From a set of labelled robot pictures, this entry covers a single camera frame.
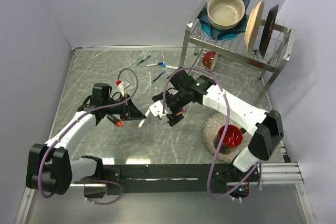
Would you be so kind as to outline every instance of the round placemat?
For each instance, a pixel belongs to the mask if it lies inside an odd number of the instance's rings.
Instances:
[[[212,113],[204,122],[202,128],[202,140],[206,149],[212,154],[215,155],[216,149],[214,146],[214,138],[216,137],[219,129],[225,125],[226,116],[220,112]],[[241,125],[235,121],[230,120],[230,124],[241,128]],[[231,163],[233,159],[241,152],[251,141],[252,136],[247,132],[243,134],[243,142],[232,150],[229,154],[219,153],[218,160],[223,161],[224,163]]]

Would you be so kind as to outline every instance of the red cup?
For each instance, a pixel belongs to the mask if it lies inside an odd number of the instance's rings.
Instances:
[[[215,139],[214,139],[214,146],[215,148],[218,147],[219,140],[221,139],[223,132],[224,132],[224,127],[222,126]],[[229,124],[226,135],[224,137],[220,152],[221,153],[229,153],[231,152],[234,148],[238,147],[243,141],[243,134],[240,131],[240,129],[234,125]]]

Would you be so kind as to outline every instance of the blue pen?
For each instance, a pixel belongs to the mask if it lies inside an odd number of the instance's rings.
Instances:
[[[169,66],[169,65],[165,65],[165,64],[161,64],[161,67],[163,68],[170,68],[170,69],[179,69],[178,67],[173,67],[173,66]]]
[[[152,80],[152,84],[154,83],[154,82],[156,82],[157,81],[157,79],[158,78],[160,78],[164,73],[166,73],[167,72],[167,70],[163,70],[159,75],[158,75],[158,77],[156,77],[154,80]]]
[[[163,64],[164,64],[164,62],[163,62],[163,61],[161,61],[161,62],[159,62],[159,63],[148,64],[148,65],[146,65],[146,67],[153,67],[153,66],[157,66],[157,65],[163,65]]]

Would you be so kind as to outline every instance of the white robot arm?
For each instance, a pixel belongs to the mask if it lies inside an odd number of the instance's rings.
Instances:
[[[145,116],[135,107],[132,100],[106,109],[96,110],[82,117],[87,111],[94,108],[120,103],[128,95],[124,90],[130,84],[122,82],[117,87],[120,93],[118,99],[110,98],[111,86],[106,83],[96,83],[92,89],[92,95],[88,96],[84,103],[78,108],[73,119],[52,139],[45,144],[35,144],[29,151],[26,186],[38,189],[38,169],[42,157],[46,150],[59,140],[60,136],[65,133],[71,125],[70,130],[66,132],[60,141],[52,148],[47,160],[52,159],[51,164],[45,164],[42,173],[42,186],[44,191],[55,194],[64,194],[72,182],[78,181],[84,177],[95,175],[101,177],[103,171],[102,159],[91,156],[83,156],[77,161],[70,161],[71,156],[76,150],[81,140],[107,115],[107,118],[118,125],[119,119],[113,115],[118,114],[122,120],[141,120]]]
[[[253,136],[250,144],[233,162],[242,172],[248,171],[259,160],[268,160],[284,136],[281,116],[277,111],[267,112],[225,90],[221,91],[209,77],[200,76],[194,80],[185,71],[181,71],[171,79],[171,84],[177,93],[166,93],[165,113],[162,113],[162,93],[153,97],[155,103],[150,106],[152,114],[160,119],[167,117],[170,126],[184,118],[181,113],[182,107],[190,102],[198,102],[226,115],[227,107],[223,97],[223,94],[226,94],[230,106],[230,119]]]

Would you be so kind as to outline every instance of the dish rack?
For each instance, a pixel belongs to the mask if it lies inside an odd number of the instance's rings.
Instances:
[[[247,51],[244,43],[245,33],[241,33],[235,39],[228,41],[218,41],[216,39],[209,38],[205,32],[202,31],[200,21],[197,19],[199,13],[206,5],[207,3],[202,1],[190,21],[187,23],[180,58],[180,67],[184,67],[185,56],[189,43],[196,46],[194,55],[197,57],[192,66],[201,67],[204,53],[207,51],[215,51],[218,53],[216,65],[222,64],[226,70],[228,70],[228,68],[232,68],[233,71],[247,73],[248,76],[251,77],[251,84],[258,84],[260,86],[260,83],[262,83],[258,94],[256,94],[258,89],[250,89],[252,93],[251,99],[248,99],[247,101],[251,105],[258,105],[265,96],[269,87],[273,84],[287,64],[293,49],[296,31],[294,29],[289,30],[284,25],[281,26],[276,23],[266,54],[262,57],[258,50],[252,50],[251,52]],[[257,45],[260,40],[262,33],[261,27],[264,27],[264,25],[265,20],[262,20],[255,45]],[[220,81],[225,87],[229,87],[230,89],[230,86],[234,87],[234,85],[238,82],[240,82],[240,85],[244,85],[243,82],[239,81],[237,78],[233,78],[233,76],[225,76],[218,71],[216,72],[216,68],[217,66],[215,66],[213,72],[219,76]],[[262,78],[266,71],[271,72],[272,75],[266,84],[264,84]]]

